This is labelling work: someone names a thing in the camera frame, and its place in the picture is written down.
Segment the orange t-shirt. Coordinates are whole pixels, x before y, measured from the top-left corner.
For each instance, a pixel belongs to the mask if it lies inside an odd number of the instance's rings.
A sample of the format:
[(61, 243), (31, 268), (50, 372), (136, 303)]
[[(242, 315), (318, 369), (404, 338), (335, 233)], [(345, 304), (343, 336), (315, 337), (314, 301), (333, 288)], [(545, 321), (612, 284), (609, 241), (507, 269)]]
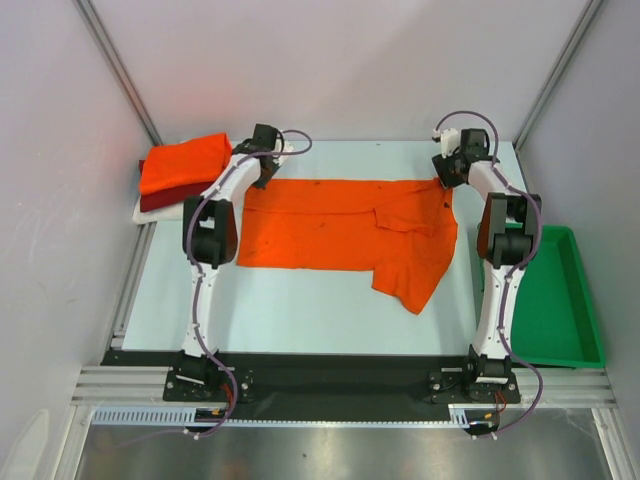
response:
[(454, 257), (454, 196), (437, 179), (277, 179), (244, 199), (242, 267), (369, 271), (374, 290), (423, 311)]
[(139, 192), (151, 195), (175, 187), (211, 183), (229, 164), (231, 152), (231, 142), (224, 132), (153, 147), (143, 163)]

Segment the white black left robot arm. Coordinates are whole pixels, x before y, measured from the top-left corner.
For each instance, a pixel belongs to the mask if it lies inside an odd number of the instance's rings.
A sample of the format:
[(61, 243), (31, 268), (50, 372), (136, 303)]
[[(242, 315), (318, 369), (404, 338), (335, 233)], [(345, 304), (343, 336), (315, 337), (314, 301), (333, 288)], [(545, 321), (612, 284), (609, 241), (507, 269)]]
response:
[(287, 152), (284, 133), (257, 124), (253, 135), (233, 147), (229, 164), (203, 193), (183, 206), (183, 251), (191, 264), (191, 306), (181, 351), (189, 362), (217, 351), (207, 340), (219, 269), (234, 259), (239, 243), (235, 204), (252, 187), (263, 188)]

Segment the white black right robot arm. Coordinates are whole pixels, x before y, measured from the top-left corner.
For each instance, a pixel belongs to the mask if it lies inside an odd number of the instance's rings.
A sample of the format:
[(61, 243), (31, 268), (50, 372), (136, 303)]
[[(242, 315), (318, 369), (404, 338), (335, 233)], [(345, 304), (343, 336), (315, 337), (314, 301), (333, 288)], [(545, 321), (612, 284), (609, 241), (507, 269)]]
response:
[(510, 362), (516, 299), (527, 265), (542, 236), (541, 199), (513, 185), (496, 158), (496, 147), (482, 129), (435, 130), (440, 153), (432, 158), (442, 186), (472, 187), (484, 200), (476, 251), (483, 261), (484, 294), (470, 357), (476, 367), (463, 373), (461, 388), (484, 401), (505, 381)]

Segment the folded orange t-shirt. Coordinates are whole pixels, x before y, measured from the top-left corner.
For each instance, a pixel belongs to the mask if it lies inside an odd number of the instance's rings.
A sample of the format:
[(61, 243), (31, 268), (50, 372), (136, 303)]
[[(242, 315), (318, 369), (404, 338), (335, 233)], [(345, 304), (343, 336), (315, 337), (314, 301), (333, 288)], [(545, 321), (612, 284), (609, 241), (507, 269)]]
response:
[(153, 147), (143, 163), (139, 192), (151, 195), (175, 187), (211, 183), (229, 164), (231, 152), (231, 142), (224, 132)]

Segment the folded white t-shirt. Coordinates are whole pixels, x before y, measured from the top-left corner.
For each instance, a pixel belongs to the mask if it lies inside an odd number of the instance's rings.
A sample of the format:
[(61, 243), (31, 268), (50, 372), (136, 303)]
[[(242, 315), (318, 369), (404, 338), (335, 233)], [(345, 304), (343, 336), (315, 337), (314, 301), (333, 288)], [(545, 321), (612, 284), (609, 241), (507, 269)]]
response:
[(183, 219), (183, 212), (183, 202), (143, 212), (141, 210), (141, 199), (138, 199), (132, 212), (132, 221), (136, 225), (163, 221), (181, 221)]

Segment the folded dark red t-shirt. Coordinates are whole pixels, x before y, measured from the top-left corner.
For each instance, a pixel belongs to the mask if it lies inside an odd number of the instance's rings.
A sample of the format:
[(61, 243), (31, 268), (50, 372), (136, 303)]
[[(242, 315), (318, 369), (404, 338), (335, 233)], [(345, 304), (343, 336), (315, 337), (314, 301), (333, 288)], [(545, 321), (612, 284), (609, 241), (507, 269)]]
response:
[(218, 162), (185, 160), (153, 163), (150, 175), (145, 170), (145, 161), (140, 160), (140, 187), (146, 188), (141, 191), (143, 212), (177, 204), (191, 196), (199, 196), (221, 173)]

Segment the green plastic tray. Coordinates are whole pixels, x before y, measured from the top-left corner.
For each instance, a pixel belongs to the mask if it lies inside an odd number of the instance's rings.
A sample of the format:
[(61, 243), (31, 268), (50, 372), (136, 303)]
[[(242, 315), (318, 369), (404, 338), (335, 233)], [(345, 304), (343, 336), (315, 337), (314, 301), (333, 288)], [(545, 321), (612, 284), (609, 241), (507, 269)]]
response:
[(573, 231), (546, 225), (520, 284), (512, 349), (540, 366), (601, 369), (606, 356)]

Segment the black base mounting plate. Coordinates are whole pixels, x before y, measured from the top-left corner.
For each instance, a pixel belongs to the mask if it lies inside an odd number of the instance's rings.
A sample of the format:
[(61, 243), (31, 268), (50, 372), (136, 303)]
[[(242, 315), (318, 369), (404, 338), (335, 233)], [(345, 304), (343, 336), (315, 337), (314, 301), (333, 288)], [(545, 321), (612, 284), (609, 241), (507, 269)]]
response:
[(219, 353), (109, 350), (109, 367), (165, 367), (168, 402), (233, 399), (235, 420), (414, 422), (444, 419), (451, 404), (491, 409), (521, 401), (510, 362), (466, 356)]

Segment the right corner aluminium post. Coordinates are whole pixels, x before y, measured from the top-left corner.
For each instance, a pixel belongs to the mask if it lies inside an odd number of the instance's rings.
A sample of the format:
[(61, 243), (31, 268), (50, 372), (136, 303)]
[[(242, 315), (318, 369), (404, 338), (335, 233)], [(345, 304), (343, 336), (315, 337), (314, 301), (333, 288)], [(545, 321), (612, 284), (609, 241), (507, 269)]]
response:
[(607, 4), (605, 0), (589, 0), (585, 3), (512, 142), (517, 154), (523, 150)]

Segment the corner aluminium post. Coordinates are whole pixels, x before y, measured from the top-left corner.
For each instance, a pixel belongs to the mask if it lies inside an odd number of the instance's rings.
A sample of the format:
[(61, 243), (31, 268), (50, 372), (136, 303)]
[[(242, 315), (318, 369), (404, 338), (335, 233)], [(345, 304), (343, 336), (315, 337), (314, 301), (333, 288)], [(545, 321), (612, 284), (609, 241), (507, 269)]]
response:
[(73, 4), (147, 139), (153, 146), (162, 145), (161, 135), (94, 2), (74, 0)]
[(517, 154), (523, 150), (607, 4), (605, 0), (589, 0), (585, 3), (512, 142)]

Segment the left corner aluminium post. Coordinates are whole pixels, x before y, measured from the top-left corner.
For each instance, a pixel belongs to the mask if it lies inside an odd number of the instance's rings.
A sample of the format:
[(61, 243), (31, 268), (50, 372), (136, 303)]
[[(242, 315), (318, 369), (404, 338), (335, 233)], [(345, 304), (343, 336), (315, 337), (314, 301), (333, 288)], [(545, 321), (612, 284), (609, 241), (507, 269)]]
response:
[(161, 135), (94, 2), (74, 0), (73, 4), (147, 139), (153, 146), (162, 145)]

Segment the aluminium frame rail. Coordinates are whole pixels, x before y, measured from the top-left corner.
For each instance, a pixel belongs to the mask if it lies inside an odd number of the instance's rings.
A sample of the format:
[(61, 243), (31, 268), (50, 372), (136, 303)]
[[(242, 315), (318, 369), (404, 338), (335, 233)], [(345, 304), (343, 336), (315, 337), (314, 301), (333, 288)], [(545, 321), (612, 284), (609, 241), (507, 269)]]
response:
[[(167, 367), (84, 367), (71, 397), (73, 405), (162, 403)], [(617, 401), (603, 369), (541, 368), (541, 408), (615, 408)]]

